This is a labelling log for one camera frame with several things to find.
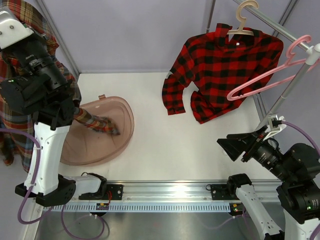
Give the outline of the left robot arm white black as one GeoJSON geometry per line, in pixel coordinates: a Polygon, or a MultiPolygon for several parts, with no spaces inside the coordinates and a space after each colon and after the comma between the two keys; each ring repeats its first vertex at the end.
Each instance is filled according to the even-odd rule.
{"type": "Polygon", "coordinates": [[[43,207],[65,205],[74,196],[104,198],[108,192],[104,177],[58,173],[64,141],[74,119],[71,81],[65,79],[44,43],[34,36],[4,46],[1,51],[13,55],[25,74],[2,81],[0,94],[11,110],[32,116],[36,140],[29,176],[15,187],[15,193],[35,198],[43,207]]]}

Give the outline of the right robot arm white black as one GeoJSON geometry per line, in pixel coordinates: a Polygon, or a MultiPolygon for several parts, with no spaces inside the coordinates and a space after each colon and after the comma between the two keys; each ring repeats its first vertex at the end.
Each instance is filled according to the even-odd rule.
{"type": "Polygon", "coordinates": [[[320,188],[314,178],[320,173],[320,149],[296,125],[278,120],[279,129],[290,126],[304,135],[310,145],[294,144],[286,153],[269,141],[277,134],[274,126],[263,126],[250,133],[229,134],[217,143],[232,161],[256,160],[281,181],[276,189],[285,216],[282,230],[268,214],[245,173],[232,175],[226,183],[229,197],[239,199],[254,223],[261,240],[318,240],[320,238],[320,188]]]}

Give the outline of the beige plastic hanger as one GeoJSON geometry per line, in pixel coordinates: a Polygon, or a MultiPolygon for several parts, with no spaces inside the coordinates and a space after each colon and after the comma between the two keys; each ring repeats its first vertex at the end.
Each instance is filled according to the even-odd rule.
{"type": "Polygon", "coordinates": [[[244,7],[247,7],[247,6],[251,6],[256,9],[259,8],[259,4],[256,0],[245,0],[241,4],[239,4],[235,13],[236,19],[239,21],[239,27],[237,29],[229,30],[227,32],[227,35],[246,35],[246,36],[254,35],[253,31],[244,29],[247,18],[242,16],[242,10],[244,7]]]}

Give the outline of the brown multicolour plaid shirt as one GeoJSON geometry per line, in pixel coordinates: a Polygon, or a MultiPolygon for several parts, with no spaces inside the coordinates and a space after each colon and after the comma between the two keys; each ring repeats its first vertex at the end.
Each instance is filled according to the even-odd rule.
{"type": "MultiPolygon", "coordinates": [[[[45,17],[32,4],[24,0],[2,0],[0,5],[1,7],[9,8],[24,26],[32,28],[41,35],[46,35],[45,49],[65,79],[72,81],[71,93],[75,105],[74,120],[95,132],[112,136],[119,135],[120,131],[110,118],[92,115],[80,107],[82,100],[80,89],[75,77],[56,57],[59,44],[45,17]]],[[[0,126],[1,128],[19,130],[30,135],[34,134],[32,116],[13,111],[4,99],[0,100],[0,126]]],[[[15,155],[20,155],[22,167],[28,172],[31,165],[33,148],[33,141],[24,135],[4,132],[0,134],[0,151],[4,156],[4,164],[7,166],[14,162],[15,155]]]]}

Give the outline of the red black plaid shirt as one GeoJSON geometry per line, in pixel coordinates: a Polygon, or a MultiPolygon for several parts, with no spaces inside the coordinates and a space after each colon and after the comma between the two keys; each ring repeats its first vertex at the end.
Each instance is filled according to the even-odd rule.
{"type": "Polygon", "coordinates": [[[164,79],[162,102],[168,115],[183,114],[183,92],[190,83],[198,88],[190,97],[194,118],[204,124],[237,109],[243,98],[229,101],[233,89],[277,67],[284,43],[251,29],[252,35],[228,36],[231,26],[218,23],[214,32],[190,37],[164,79]]]}

